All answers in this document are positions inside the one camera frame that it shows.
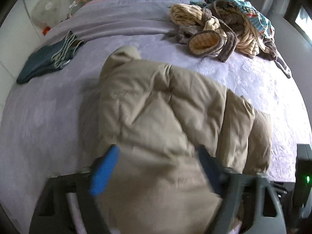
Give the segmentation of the dark teal folded garment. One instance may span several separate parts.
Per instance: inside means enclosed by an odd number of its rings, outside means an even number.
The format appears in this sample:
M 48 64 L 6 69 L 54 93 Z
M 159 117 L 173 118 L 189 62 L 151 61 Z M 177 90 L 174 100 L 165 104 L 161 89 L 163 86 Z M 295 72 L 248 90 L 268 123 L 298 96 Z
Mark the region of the dark teal folded garment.
M 61 41 L 41 47 L 28 57 L 16 83 L 22 85 L 34 77 L 62 70 L 84 44 L 85 41 L 69 31 Z

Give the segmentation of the beige puffer jacket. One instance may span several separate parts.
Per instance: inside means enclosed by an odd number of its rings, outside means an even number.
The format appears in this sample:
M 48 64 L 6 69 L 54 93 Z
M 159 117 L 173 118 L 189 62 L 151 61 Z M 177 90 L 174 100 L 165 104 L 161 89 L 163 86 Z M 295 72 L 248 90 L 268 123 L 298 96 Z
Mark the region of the beige puffer jacket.
M 195 148 L 239 173 L 268 169 L 269 116 L 204 75 L 120 47 L 100 73 L 99 145 L 120 148 L 100 202 L 121 233 L 204 233 L 221 204 Z

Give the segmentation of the bright window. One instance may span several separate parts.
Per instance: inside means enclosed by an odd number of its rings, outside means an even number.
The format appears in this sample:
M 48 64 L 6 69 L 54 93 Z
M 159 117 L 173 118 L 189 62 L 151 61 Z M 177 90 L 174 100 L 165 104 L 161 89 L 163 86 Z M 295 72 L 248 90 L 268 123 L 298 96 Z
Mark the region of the bright window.
M 312 38 L 312 20 L 309 17 L 307 11 L 301 6 L 298 15 L 295 19 L 295 23 L 299 26 L 306 36 L 311 40 Z

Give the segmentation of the teal floral patterned garment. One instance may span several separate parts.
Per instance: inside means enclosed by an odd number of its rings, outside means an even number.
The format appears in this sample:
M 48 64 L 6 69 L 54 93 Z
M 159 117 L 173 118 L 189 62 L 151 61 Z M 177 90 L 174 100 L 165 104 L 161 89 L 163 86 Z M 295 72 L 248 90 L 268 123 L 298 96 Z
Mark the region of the teal floral patterned garment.
M 201 8 L 207 7 L 213 2 L 222 1 L 229 7 L 238 9 L 252 25 L 259 31 L 259 33 L 267 38 L 273 39 L 275 29 L 271 24 L 271 21 L 266 18 L 261 12 L 259 12 L 249 1 L 246 0 L 202 0 L 202 1 L 190 1 L 190 5 L 198 5 Z

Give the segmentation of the lavender bed blanket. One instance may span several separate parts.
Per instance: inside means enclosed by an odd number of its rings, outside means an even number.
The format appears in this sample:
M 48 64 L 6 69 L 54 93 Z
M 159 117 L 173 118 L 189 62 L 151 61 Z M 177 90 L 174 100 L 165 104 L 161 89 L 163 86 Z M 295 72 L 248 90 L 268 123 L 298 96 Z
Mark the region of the lavender bed blanket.
M 191 0 L 105 0 L 83 6 L 43 40 L 60 41 L 73 31 L 85 44 L 60 71 L 15 85 L 1 122 L 1 204 L 14 226 L 28 233 L 39 194 L 54 173 L 89 165 L 98 153 L 100 73 L 120 47 L 141 58 L 204 75 L 245 98 L 269 116 L 270 164 L 276 181 L 295 180 L 298 144 L 311 143 L 311 126 L 300 91 L 273 61 L 237 52 L 227 62 L 195 57 L 175 40 L 170 6 Z

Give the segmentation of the white desk fan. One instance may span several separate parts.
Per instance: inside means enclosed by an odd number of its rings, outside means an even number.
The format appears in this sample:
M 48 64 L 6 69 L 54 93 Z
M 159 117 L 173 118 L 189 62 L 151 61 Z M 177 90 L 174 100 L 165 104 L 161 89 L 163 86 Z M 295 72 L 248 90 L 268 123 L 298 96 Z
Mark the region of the white desk fan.
M 33 23 L 44 29 L 60 23 L 61 0 L 39 0 L 31 11 Z

